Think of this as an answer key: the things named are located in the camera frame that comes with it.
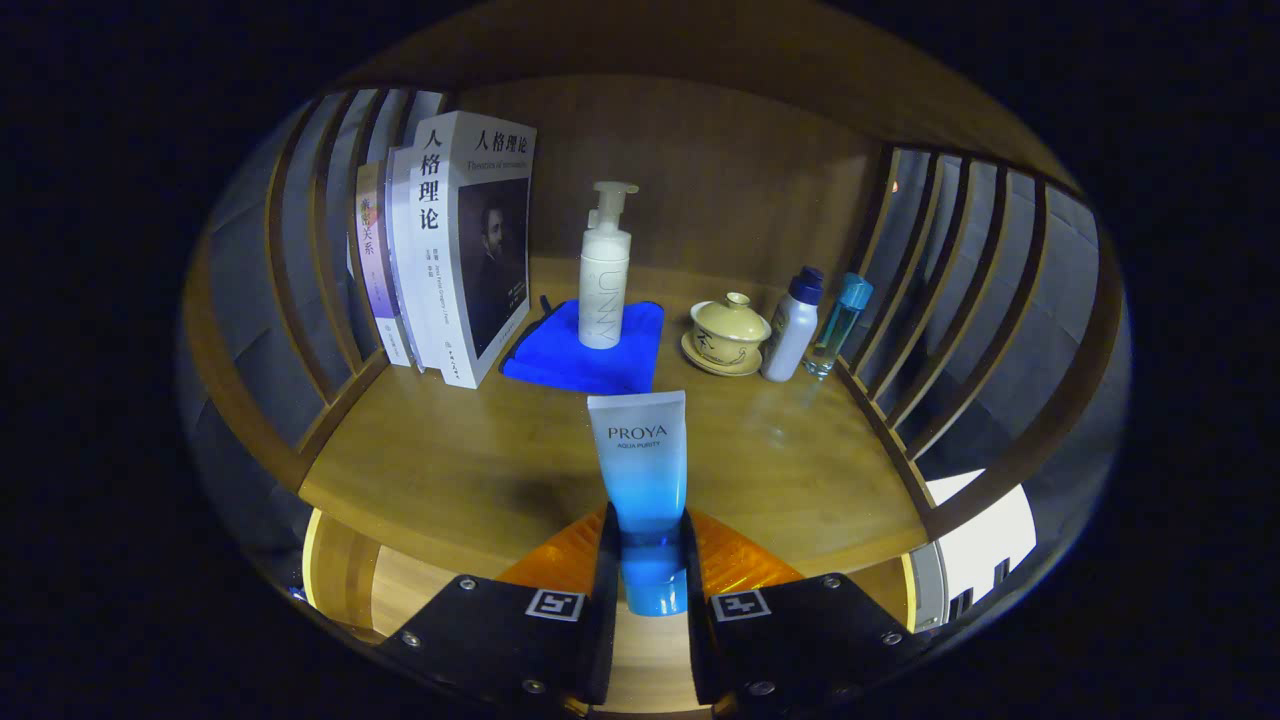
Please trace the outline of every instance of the white bottle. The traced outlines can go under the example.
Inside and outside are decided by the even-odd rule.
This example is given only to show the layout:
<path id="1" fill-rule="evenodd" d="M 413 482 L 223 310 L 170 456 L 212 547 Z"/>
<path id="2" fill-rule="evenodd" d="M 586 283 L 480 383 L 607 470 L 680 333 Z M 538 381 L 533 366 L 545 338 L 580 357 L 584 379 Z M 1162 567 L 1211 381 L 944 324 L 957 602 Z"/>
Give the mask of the white bottle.
<path id="1" fill-rule="evenodd" d="M 586 215 L 582 265 L 577 275 L 577 341 L 593 350 L 608 350 L 622 340 L 622 305 L 626 302 L 631 233 L 618 229 L 627 195 L 640 191 L 627 182 L 602 181 L 599 208 Z"/>
<path id="2" fill-rule="evenodd" d="M 764 379 L 785 383 L 791 379 L 818 332 L 818 302 L 822 300 L 822 270 L 808 265 L 791 278 L 791 287 L 773 311 L 773 332 L 760 346 Z"/>

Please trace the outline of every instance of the dark background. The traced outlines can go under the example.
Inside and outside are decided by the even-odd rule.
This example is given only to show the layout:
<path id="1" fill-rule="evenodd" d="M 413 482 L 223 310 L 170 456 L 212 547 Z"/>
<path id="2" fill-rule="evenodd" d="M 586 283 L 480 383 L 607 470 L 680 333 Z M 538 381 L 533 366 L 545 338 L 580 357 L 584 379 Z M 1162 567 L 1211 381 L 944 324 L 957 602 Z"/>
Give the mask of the dark background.
<path id="1" fill-rule="evenodd" d="M 63 340 L 17 343 L 9 372 L 10 418 L 37 437 L 8 483 L 22 503 L 8 503 L 19 632 L 4 715 L 431 716 L 419 688 L 243 561 L 193 477 L 169 383 L 187 254 L 239 160 L 321 83 L 461 4 L 27 5 L 5 24 L 22 192 L 8 237 L 29 255 L 6 290 L 20 331 Z M 1076 550 L 860 715 L 1275 707 L 1261 689 L 1275 614 L 1249 603 L 1274 547 L 1257 539 L 1275 477 L 1274 183 L 1251 169 L 1280 124 L 1262 59 L 1276 6 L 847 5 L 1057 151 L 1119 245 L 1137 355 L 1126 446 Z"/>

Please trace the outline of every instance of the clear bottle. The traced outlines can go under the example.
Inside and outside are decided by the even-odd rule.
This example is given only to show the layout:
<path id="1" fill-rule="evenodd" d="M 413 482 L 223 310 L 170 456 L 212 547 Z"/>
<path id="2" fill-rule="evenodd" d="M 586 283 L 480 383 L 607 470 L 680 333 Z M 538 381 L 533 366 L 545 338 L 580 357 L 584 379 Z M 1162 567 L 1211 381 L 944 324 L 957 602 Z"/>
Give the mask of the clear bottle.
<path id="1" fill-rule="evenodd" d="M 826 378 L 836 365 L 840 350 L 849 340 L 849 333 L 858 324 L 858 318 L 867 307 L 867 301 L 872 297 L 872 283 L 864 281 L 856 273 L 845 273 L 845 284 L 831 306 L 827 322 L 822 324 L 822 331 L 817 340 L 804 355 L 804 369 L 810 374 Z"/>

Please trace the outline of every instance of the blue microfiber towel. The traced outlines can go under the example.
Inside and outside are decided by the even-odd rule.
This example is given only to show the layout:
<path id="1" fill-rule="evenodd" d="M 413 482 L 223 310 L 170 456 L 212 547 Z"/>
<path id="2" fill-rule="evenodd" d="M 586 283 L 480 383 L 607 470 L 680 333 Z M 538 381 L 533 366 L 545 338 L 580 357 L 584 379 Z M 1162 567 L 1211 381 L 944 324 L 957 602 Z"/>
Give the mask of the blue microfiber towel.
<path id="1" fill-rule="evenodd" d="M 545 297 L 543 307 L 550 311 Z M 591 395 L 653 392 L 662 320 L 662 305 L 627 305 L 622 309 L 622 340 L 608 350 L 591 350 L 577 341 L 577 300 L 570 300 L 516 345 L 502 374 Z"/>

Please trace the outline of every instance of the white pump bottle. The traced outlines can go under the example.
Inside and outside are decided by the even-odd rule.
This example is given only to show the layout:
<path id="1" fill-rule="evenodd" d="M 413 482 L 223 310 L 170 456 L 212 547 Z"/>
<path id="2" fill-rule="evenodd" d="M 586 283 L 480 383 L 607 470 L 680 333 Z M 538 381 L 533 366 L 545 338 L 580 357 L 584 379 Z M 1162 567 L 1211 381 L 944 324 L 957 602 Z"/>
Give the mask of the white pump bottle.
<path id="1" fill-rule="evenodd" d="M 600 181 L 599 208 L 586 215 L 582 265 L 577 275 L 577 341 L 593 350 L 608 350 L 622 340 L 622 305 L 626 301 L 631 233 L 618 229 L 627 195 L 640 191 L 627 182 Z"/>

